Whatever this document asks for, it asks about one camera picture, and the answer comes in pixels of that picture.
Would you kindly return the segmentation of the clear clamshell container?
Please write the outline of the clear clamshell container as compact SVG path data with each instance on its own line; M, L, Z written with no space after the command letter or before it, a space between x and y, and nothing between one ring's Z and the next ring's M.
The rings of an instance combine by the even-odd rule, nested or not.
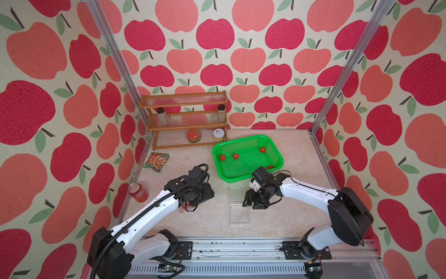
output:
M184 213L194 212L196 210L196 207L196 205L191 205L189 202L186 202L181 206L181 209Z
M247 190L248 188L243 185L228 186L230 224L232 226L243 226L250 222L249 211L243 207Z

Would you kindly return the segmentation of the green plastic basket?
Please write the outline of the green plastic basket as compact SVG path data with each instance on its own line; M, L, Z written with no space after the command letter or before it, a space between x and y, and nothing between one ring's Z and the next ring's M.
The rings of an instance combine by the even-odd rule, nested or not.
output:
M260 148L265 147L267 153L261 153ZM232 155L239 154L235 160ZM225 155L226 160L221 161L220 155ZM284 165L283 156L279 152L273 140L264 135L255 135L219 143L213 148L213 158L219 177L227 183L250 179L252 173L259 167L273 172L280 170Z

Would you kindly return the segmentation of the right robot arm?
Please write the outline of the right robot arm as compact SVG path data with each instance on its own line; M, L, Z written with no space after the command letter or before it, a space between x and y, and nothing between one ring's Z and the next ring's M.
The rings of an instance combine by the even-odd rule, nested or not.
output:
M273 196L304 202L329 215L328 225L318 230L309 229L301 239L297 250L305 259L316 258L325 248L335 244L363 246L365 235L374 222L370 211L350 188L317 187L293 178L284 170L270 173L259 167L252 173L243 206L268 209L275 204L270 201Z

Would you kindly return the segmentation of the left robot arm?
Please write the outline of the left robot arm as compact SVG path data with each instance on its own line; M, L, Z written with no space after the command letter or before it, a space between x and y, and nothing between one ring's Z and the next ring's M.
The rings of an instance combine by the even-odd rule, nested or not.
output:
M155 260L174 268L168 278L185 270L181 263L172 262L180 251L178 238L168 230L152 237L145 234L170 213L181 206L196 208L214 197L209 184L209 167L203 163L187 175L170 180L159 195L126 221L108 230L101 227L92 238L87 263L92 268L92 279L123 279L133 266Z

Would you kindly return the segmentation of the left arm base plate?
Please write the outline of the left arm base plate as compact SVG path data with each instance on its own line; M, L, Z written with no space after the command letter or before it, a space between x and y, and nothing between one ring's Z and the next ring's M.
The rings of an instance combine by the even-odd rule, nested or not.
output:
M191 260L193 252L193 242L191 241L179 241L177 244L177 250L171 257L172 260Z

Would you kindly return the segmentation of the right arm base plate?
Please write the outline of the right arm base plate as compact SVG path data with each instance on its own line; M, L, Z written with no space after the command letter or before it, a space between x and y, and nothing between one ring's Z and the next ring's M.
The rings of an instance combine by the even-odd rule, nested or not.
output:
M279 251L285 254L287 260L331 260L332 255L328 247L319 251L314 249L306 242L301 244L300 241L283 241Z

